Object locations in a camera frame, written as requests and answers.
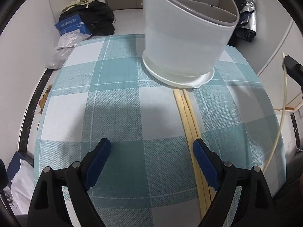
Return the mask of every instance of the wooden chopstick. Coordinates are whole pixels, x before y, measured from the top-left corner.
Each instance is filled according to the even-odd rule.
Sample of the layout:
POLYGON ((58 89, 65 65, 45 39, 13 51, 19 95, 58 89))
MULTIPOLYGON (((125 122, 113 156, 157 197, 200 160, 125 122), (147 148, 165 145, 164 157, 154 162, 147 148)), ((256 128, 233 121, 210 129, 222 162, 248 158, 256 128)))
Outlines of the wooden chopstick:
MULTIPOLYGON (((186 113, 186 115, 187 115, 188 122, 190 124, 190 129, 191 130, 193 129, 194 133, 196 134, 195 136, 193 136, 193 140, 195 141, 197 138, 202 138, 201 137, 201 132, 200 132, 199 125, 198 125, 198 122, 197 122, 197 119, 196 119, 196 115, 194 114, 194 109, 192 108, 192 105, 191 105, 190 98, 189 98, 188 93, 185 89, 183 89, 183 95, 184 95, 184 97, 182 96, 183 97, 182 100, 183 100, 183 103, 184 103, 184 106, 185 106, 185 112, 189 113, 189 114, 186 113)), ((204 188, 206 208, 208 209, 210 207, 211 202, 212 202, 212 198, 211 198, 211 195, 210 195, 209 185, 208 185, 208 183, 206 181, 206 178, 204 177, 203 172, 201 171, 201 169, 200 169, 200 173, 201 173, 201 178, 202 178, 202 183, 203 183, 203 188, 204 188)))
POLYGON ((174 95, 175 95, 175 99, 176 99, 176 103, 179 109, 179 113, 180 113, 180 117, 182 120, 182 124, 183 124, 183 128, 184 128, 184 132, 185 132, 185 136, 187 139, 187 144, 188 144, 188 148, 189 148, 189 152, 190 152, 190 156, 191 156, 191 161, 192 161, 192 165, 193 165, 193 169, 194 169, 194 176, 196 178, 196 184, 197 184, 197 191, 198 191, 198 197, 199 197, 199 203, 200 203, 200 212, 201 212, 201 218, 204 217, 204 215, 206 214, 207 208, 206 208, 206 200, 205 200, 205 194, 204 194, 204 187, 203 187, 203 182, 202 182, 202 178, 201 178, 201 172, 200 172, 200 167, 199 164, 194 156, 194 152, 193 152, 193 137, 192 137, 192 133, 191 133, 191 129, 190 129, 190 125, 187 119, 187 115, 185 112, 185 107, 184 107, 184 103, 180 94, 180 91, 178 89, 175 89, 174 91, 174 95))

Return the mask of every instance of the white cable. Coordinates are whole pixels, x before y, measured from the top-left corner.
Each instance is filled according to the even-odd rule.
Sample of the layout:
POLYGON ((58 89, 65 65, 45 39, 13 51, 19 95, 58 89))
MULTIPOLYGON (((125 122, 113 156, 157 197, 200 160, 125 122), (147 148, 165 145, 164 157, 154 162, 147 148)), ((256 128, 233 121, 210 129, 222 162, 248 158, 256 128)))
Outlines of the white cable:
POLYGON ((302 149, 299 149, 297 146, 296 146, 296 149, 297 149, 297 150, 300 150, 300 151, 303 151, 302 149))
POLYGON ((279 125, 279 129, 278 129, 278 133, 277 133, 277 136, 276 136, 276 140, 275 140, 275 143, 274 143, 274 148, 272 149, 272 153, 269 157, 269 160, 263 170, 263 173, 266 172, 268 166, 269 166, 269 163, 270 161, 272 160, 272 157, 275 153, 275 150, 276 150, 276 147, 277 147, 277 144, 278 144, 278 141, 279 141, 279 138, 280 138, 280 135, 281 135, 281 130, 282 130, 282 124, 283 124, 283 120, 284 120, 284 114, 285 114, 285 107, 286 107, 286 97, 287 97, 287 72, 286 72, 286 67, 284 65, 284 58, 285 58, 285 54, 284 52, 282 52, 282 56, 283 56, 283 70, 284 70, 284 98, 283 98, 283 109, 282 109, 282 115, 281 115, 281 120, 280 120, 280 125, 279 125))

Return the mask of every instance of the teal checkered tablecloth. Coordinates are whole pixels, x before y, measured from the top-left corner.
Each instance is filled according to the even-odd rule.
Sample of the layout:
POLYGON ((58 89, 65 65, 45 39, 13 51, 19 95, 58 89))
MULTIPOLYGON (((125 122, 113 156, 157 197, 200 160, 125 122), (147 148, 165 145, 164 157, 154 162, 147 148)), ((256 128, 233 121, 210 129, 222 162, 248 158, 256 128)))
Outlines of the teal checkered tablecloth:
MULTIPOLYGON (((173 88, 144 68, 144 35, 81 42, 45 104, 34 155, 35 181, 45 166, 68 167, 101 138, 112 152, 88 192, 107 227, 196 227, 199 202, 173 88)), ((278 131, 270 100, 236 48, 227 46, 215 76, 189 92, 204 142, 236 167, 264 167, 278 131)), ((285 182, 282 139, 266 171, 274 194, 285 182)), ((240 196, 225 221, 230 226, 240 196)), ((64 195, 70 201, 68 191, 64 195)))

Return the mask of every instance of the white plastic bag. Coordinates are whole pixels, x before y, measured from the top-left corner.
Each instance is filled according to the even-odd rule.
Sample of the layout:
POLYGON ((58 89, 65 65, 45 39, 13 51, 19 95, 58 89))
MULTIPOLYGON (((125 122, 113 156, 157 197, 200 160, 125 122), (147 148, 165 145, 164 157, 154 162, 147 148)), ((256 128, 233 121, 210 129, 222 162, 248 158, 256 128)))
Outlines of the white plastic bag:
POLYGON ((34 193, 34 169, 23 159, 20 160, 20 169, 12 180, 11 192, 21 213, 28 214, 34 193))
POLYGON ((75 47, 81 41, 88 39, 91 35, 67 32, 63 34, 58 42, 58 48, 75 47))
POLYGON ((62 48, 57 51, 51 61, 46 64, 45 68, 48 69, 61 69, 64 62, 67 60, 69 55, 72 53, 74 48, 62 48))

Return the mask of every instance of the blue box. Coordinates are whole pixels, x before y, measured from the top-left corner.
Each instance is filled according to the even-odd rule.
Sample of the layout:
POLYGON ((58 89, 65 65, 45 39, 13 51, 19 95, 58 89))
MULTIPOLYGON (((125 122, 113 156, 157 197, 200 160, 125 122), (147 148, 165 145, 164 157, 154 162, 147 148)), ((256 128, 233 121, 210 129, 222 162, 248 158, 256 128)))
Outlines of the blue box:
POLYGON ((84 22, 82 22, 78 14, 60 21, 58 24, 55 24, 55 27, 60 31, 60 35, 67 32, 78 32, 91 35, 91 32, 84 22))

